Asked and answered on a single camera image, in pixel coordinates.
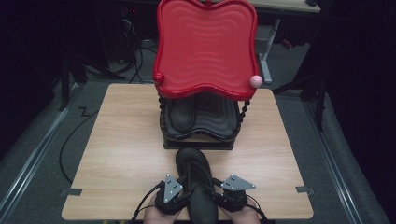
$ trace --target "silver metal plate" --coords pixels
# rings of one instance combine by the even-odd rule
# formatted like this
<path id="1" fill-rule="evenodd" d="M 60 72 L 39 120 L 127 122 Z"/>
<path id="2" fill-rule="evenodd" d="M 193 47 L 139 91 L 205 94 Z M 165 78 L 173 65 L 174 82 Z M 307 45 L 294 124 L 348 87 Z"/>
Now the silver metal plate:
<path id="1" fill-rule="evenodd" d="M 223 189 L 229 189 L 231 191 L 245 190 L 245 189 L 255 189 L 256 186 L 247 182 L 237 175 L 230 175 L 222 184 Z"/>
<path id="2" fill-rule="evenodd" d="M 166 175 L 163 203 L 169 203 L 182 189 L 183 186 L 181 186 L 171 175 Z"/>

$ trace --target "black shoe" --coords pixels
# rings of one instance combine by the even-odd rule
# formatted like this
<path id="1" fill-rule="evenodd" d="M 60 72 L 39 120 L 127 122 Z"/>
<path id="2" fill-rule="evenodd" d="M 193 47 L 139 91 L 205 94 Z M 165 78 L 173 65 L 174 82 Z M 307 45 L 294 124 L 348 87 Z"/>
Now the black shoe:
<path id="1" fill-rule="evenodd" d="M 182 148 L 176 154 L 178 175 L 185 177 L 184 190 L 194 186 L 191 202 L 187 206 L 192 224 L 215 224 L 218 222 L 218 207 L 212 199 L 214 190 L 209 162 L 195 148 Z"/>
<path id="2" fill-rule="evenodd" d="M 195 122 L 195 96 L 172 99 L 169 106 L 172 126 L 180 133 L 188 132 Z"/>

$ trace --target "black cable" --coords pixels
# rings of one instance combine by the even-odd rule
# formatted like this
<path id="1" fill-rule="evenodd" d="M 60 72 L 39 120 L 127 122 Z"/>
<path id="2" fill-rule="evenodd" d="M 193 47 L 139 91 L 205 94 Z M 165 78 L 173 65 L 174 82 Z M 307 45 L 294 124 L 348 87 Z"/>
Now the black cable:
<path id="1" fill-rule="evenodd" d="M 139 48 L 139 52 L 140 52 L 140 64 L 139 64 L 139 67 L 136 67 L 136 72 L 134 72 L 134 75 L 131 77 L 131 80 L 128 82 L 129 84 L 132 83 L 132 81 L 134 80 L 134 77 L 136 77 L 136 76 L 139 77 L 141 84 L 145 84 L 145 82 L 143 81 L 142 77 L 139 76 L 139 71 L 140 71 L 140 69 L 142 68 L 142 65 L 143 65 L 143 52 L 142 52 L 141 48 Z"/>
<path id="2" fill-rule="evenodd" d="M 155 205 L 147 205 L 146 207 L 142 207 L 139 209 L 139 212 L 145 210 L 146 208 L 155 207 Z"/>
<path id="3" fill-rule="evenodd" d="M 157 51 L 155 51 L 154 49 L 145 49 L 145 50 L 151 51 L 153 53 L 157 53 Z"/>
<path id="4" fill-rule="evenodd" d="M 140 204 L 137 206 L 136 210 L 134 211 L 134 215 L 133 215 L 132 218 L 131 218 L 131 223 L 135 223 L 135 222 L 136 222 L 136 219 L 137 219 L 137 216 L 139 215 L 139 212 L 146 208 L 146 207 L 145 207 L 145 208 L 140 209 L 140 207 L 141 207 L 142 204 L 145 202 L 145 200 L 147 199 L 147 197 L 148 197 L 152 192 L 154 192 L 154 190 L 159 189 L 159 188 L 163 187 L 164 185 L 165 185 L 165 182 L 163 182 L 163 180 L 162 180 L 162 181 L 161 181 L 160 183 L 158 183 L 154 188 L 152 188 L 152 189 L 145 195 L 145 197 L 143 197 L 142 201 L 140 202 Z"/>
<path id="5" fill-rule="evenodd" d="M 64 175 L 64 178 L 67 180 L 67 182 L 69 182 L 69 184 L 72 184 L 72 180 L 71 178 L 66 174 L 66 171 L 64 170 L 64 165 L 62 162 L 62 156 L 64 154 L 64 147 L 66 146 L 67 142 L 70 140 L 70 138 L 73 136 L 73 134 L 78 130 L 79 127 L 81 127 L 88 119 L 92 118 L 94 115 L 96 115 L 99 112 L 99 110 L 93 112 L 92 114 L 90 114 L 86 119 L 84 119 L 74 130 L 73 132 L 71 132 L 66 140 L 64 140 L 64 144 L 61 147 L 61 152 L 59 153 L 59 166 L 61 167 L 61 172 Z"/>
<path id="6" fill-rule="evenodd" d="M 115 76 L 115 75 L 119 75 L 119 74 L 121 74 L 121 73 L 124 73 L 124 72 L 130 70 L 131 68 L 133 68 L 133 67 L 136 65 L 136 63 L 137 63 L 137 61 L 136 61 L 136 56 L 133 55 L 133 56 L 132 56 L 132 59 L 128 62 L 128 64 L 127 64 L 125 67 L 121 68 L 120 70 L 117 70 L 117 71 L 110 71 L 110 70 L 108 70 L 108 69 L 106 69 L 106 68 L 104 68 L 104 69 L 106 69 L 106 70 L 108 71 L 109 74 Z M 107 72 L 106 72 L 106 74 L 105 74 L 105 73 L 102 73 L 102 72 L 95 72 L 95 71 L 91 70 L 90 68 L 88 68 L 88 67 L 86 67 L 86 66 L 84 67 L 84 70 L 85 70 L 87 73 L 89 73 L 89 74 L 91 74 L 91 75 L 94 75 L 94 76 L 98 76 L 98 77 L 99 77 L 99 76 L 107 75 Z"/>
<path id="7" fill-rule="evenodd" d="M 257 206 L 259 207 L 259 209 L 260 210 L 262 210 L 262 208 L 260 207 L 260 204 L 259 204 L 259 202 L 257 202 L 257 200 L 256 199 L 254 199 L 253 197 L 251 197 L 250 195 L 248 195 L 247 194 L 247 196 L 251 199 L 251 200 L 253 200 L 253 202 L 255 203 L 255 204 L 257 204 Z"/>
<path id="8" fill-rule="evenodd" d="M 255 206 L 250 205 L 250 204 L 248 204 L 248 203 L 245 204 L 245 206 L 246 206 L 246 207 L 249 207 L 249 208 L 251 208 L 251 209 L 253 209 L 253 210 L 255 210 L 255 211 L 262 217 L 262 222 L 263 222 L 264 224 L 268 224 L 268 223 L 269 223 L 268 218 L 265 216 L 264 212 L 263 212 L 261 209 L 258 209 L 258 208 L 256 208 Z"/>

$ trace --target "red ball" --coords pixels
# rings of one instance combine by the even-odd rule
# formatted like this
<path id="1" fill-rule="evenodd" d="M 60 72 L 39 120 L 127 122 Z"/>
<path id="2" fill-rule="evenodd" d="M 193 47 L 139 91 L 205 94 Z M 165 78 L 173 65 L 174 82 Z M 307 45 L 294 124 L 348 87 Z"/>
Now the red ball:
<path id="1" fill-rule="evenodd" d="M 155 84 L 161 85 L 165 81 L 165 76 L 162 73 L 156 73 L 154 76 L 152 76 L 152 79 Z"/>

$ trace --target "desk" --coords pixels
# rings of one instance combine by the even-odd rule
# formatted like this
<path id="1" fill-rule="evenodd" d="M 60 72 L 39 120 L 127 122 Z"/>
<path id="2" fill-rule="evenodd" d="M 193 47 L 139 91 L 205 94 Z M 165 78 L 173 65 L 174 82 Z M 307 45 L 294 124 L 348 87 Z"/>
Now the desk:
<path id="1" fill-rule="evenodd" d="M 64 219 L 130 219 L 166 174 L 178 178 L 177 151 L 163 149 L 159 117 L 154 86 L 109 86 L 73 181 L 72 189 L 82 192 L 67 197 Z M 235 174 L 256 185 L 247 194 L 269 219 L 313 216 L 307 194 L 296 190 L 304 182 L 270 90 L 257 90 L 233 150 L 203 152 L 215 178 Z M 188 219 L 187 209 L 178 218 Z M 219 219 L 226 218 L 219 210 Z"/>
<path id="2" fill-rule="evenodd" d="M 120 1 L 123 3 L 133 3 L 137 5 L 152 5 L 157 6 L 161 0 L 108 0 L 112 1 Z M 309 6 L 305 0 L 248 0 L 251 5 L 254 7 L 260 8 L 271 8 L 271 9 L 279 9 L 279 10 L 290 10 L 290 11 L 299 11 L 299 12 L 320 12 L 320 7 Z"/>

